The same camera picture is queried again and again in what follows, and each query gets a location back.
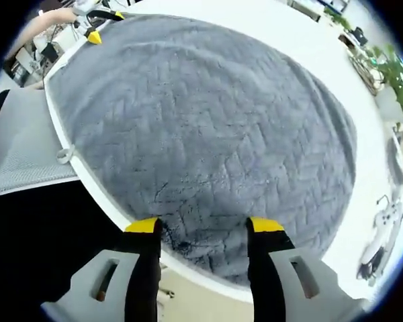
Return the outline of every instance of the white wall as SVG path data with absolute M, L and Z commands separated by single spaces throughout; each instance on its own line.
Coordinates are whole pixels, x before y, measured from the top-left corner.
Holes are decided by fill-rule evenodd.
M 360 27 L 363 30 L 369 46 L 386 49 L 386 46 L 394 41 L 389 35 L 388 28 L 380 20 L 375 19 L 375 12 L 368 7 L 360 0 L 350 0 L 343 17 L 348 19 L 353 29 Z

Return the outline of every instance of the person's arm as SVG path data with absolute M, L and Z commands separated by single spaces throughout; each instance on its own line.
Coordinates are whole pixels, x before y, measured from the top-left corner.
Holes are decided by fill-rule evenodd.
M 39 15 L 32 19 L 19 33 L 5 59 L 8 60 L 12 58 L 26 42 L 48 29 L 50 26 L 60 23 L 73 23 L 75 20 L 76 15 L 71 8 L 60 8 Z

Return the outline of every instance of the gray textured fabric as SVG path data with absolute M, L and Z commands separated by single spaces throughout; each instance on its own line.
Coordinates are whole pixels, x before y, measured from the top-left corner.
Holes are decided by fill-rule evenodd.
M 356 138 L 318 79 L 201 21 L 136 16 L 101 35 L 50 90 L 69 139 L 128 216 L 161 217 L 172 254 L 238 284 L 249 215 L 326 250 L 353 189 Z
M 78 180 L 70 164 L 57 162 L 60 149 L 45 92 L 10 90 L 0 112 L 0 195 Z

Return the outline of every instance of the chevron pattern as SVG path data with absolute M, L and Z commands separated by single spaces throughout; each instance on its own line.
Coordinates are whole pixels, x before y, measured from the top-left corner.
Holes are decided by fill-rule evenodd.
M 318 79 L 190 19 L 135 16 L 102 38 L 50 84 L 69 137 L 129 216 L 159 216 L 170 252 L 237 284 L 248 284 L 249 215 L 326 251 L 353 190 L 357 140 Z

